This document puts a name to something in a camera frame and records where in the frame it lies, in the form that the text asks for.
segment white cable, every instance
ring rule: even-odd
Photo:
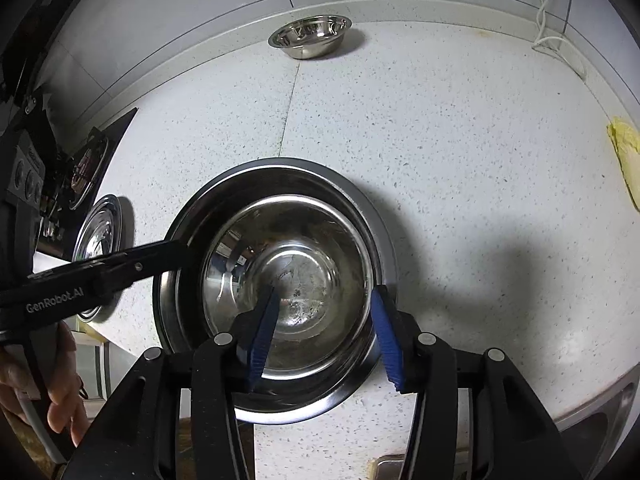
[[[564,44],[567,44],[574,52],[576,52],[579,57],[581,57],[582,54],[573,45],[573,43],[571,43],[571,41],[569,41],[567,38],[562,38],[561,36],[546,36],[544,38],[542,37],[546,28],[546,10],[545,9],[548,3],[549,3],[549,0],[540,0],[540,7],[538,8],[538,12],[536,13],[536,25],[538,26],[538,34],[536,36],[536,39],[533,41],[533,43],[531,43],[531,47],[537,52],[543,52],[544,54],[549,54],[551,56],[558,57],[559,59],[564,61],[567,64],[567,66],[578,75],[580,79],[584,79],[586,77],[584,64],[581,63],[582,66],[580,69],[578,69],[575,66],[573,66],[569,62],[569,60],[560,53],[560,43],[564,43]],[[556,46],[551,46],[549,44],[546,44],[547,41],[551,41],[551,40],[559,41],[558,46],[556,47]],[[539,47],[545,48],[549,52],[547,52],[546,50],[541,51],[539,50]]]

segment stainless steel bowl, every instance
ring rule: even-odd
[[[197,348],[222,328],[216,324],[215,318],[207,321],[210,314],[207,314],[206,291],[203,288],[203,277],[208,272],[206,268],[211,262],[212,249],[215,251],[220,244],[216,243],[216,239],[225,235],[241,239],[238,233],[229,229],[229,222],[239,218],[239,213],[248,206],[276,195],[303,195],[340,213],[364,243],[372,270],[371,285],[383,283],[395,297],[396,261],[393,247],[380,216],[356,186],[335,171],[307,160],[256,160],[226,171],[203,186],[187,202],[169,228],[166,239],[184,241],[191,247],[195,257],[189,267],[154,278],[154,317],[162,346],[166,350],[179,352]],[[345,234],[349,232],[345,227],[347,224],[336,223],[340,231]],[[230,245],[227,247],[233,246],[236,253],[240,254],[236,256],[229,252],[224,265],[219,262],[222,274],[232,272],[227,270],[227,261],[235,261],[242,266],[240,256],[245,259],[250,256],[249,253],[241,254],[242,245],[231,241],[228,243]],[[358,242],[350,243],[362,250]],[[358,261],[358,267],[364,268],[361,260]],[[364,323],[359,332],[350,332],[338,345],[335,358],[330,359],[326,367],[310,374],[276,377],[280,370],[270,362],[270,368],[258,383],[255,393],[234,397],[238,419],[256,424],[287,424],[320,415],[349,397],[365,380],[379,356],[370,317],[366,316],[362,302],[353,309],[354,313],[357,311],[357,315],[351,314],[356,319],[353,326],[358,325],[362,314],[365,315]],[[314,322],[322,322],[321,319],[308,321],[306,329],[309,334],[313,333]],[[286,333],[286,328],[281,325],[280,336],[284,338]],[[300,368],[305,368],[311,361],[314,360],[303,362]],[[321,365],[315,362],[311,367],[321,368]]]
[[[295,59],[325,56],[340,46],[350,27],[351,20],[344,16],[311,16],[276,30],[269,45]]]
[[[210,334],[251,310],[263,285],[280,315],[262,374],[291,380],[325,370],[362,331],[373,268],[364,240],[336,208],[276,195],[236,213],[214,237],[202,277]]]
[[[120,250],[122,242],[122,210],[120,200],[115,195],[105,195],[98,200],[87,213],[72,255],[72,261],[87,260],[95,256],[103,256]],[[117,303],[119,294],[102,306],[81,312],[78,317],[83,321],[91,321],[103,308],[112,308]]]

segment yellow cloth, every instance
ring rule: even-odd
[[[633,126],[617,117],[607,126],[607,133],[620,161],[631,200],[640,211],[640,134]]]

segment countertop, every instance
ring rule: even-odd
[[[355,28],[328,59],[298,62],[263,42],[138,99],[98,195],[131,201],[142,244],[237,164],[329,166],[388,227],[399,308],[456,348],[503,348],[561,416],[640,360],[640,218],[609,118],[526,41],[437,23]],[[151,288],[126,290],[96,329],[134,354],[159,345]],[[378,366],[327,414],[256,427],[257,477],[366,478],[370,461],[404,451],[412,413]]]

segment hand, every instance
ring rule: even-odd
[[[24,390],[31,381],[31,375],[0,348],[0,404],[27,424],[14,388]],[[80,386],[81,380],[76,373],[76,342],[66,323],[60,322],[56,366],[48,386],[51,405],[47,421],[56,433],[69,428],[75,446],[80,444],[89,428],[84,403],[79,395]]]

